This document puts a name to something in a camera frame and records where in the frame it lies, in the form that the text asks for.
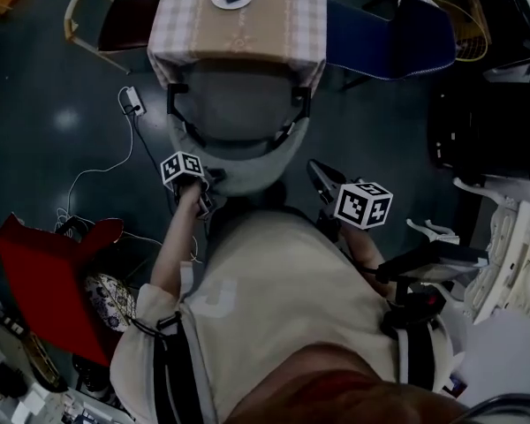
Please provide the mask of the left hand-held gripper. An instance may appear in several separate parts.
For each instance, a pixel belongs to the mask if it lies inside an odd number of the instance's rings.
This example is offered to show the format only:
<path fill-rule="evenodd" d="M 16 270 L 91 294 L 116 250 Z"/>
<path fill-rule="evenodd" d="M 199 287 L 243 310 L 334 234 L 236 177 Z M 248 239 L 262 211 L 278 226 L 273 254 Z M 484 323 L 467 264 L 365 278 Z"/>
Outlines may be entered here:
<path fill-rule="evenodd" d="M 207 174 L 197 155 L 178 151 L 160 164 L 163 185 L 172 191 L 176 204 L 183 188 L 198 182 L 201 185 L 198 217 L 206 217 L 214 207 L 209 196 L 210 183 L 220 183 L 227 178 L 224 169 L 207 169 Z"/>

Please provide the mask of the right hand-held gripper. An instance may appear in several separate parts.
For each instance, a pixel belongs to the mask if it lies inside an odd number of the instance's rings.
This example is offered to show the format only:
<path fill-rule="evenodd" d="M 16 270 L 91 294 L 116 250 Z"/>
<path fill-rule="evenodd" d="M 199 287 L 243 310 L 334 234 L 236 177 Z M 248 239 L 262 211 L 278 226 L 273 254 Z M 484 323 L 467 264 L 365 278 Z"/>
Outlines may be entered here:
<path fill-rule="evenodd" d="M 315 159 L 307 162 L 307 174 L 323 199 L 324 189 L 337 189 L 336 198 L 324 209 L 329 219 L 338 219 L 361 230 L 384 225 L 393 194 L 377 183 L 349 183 L 345 175 Z"/>

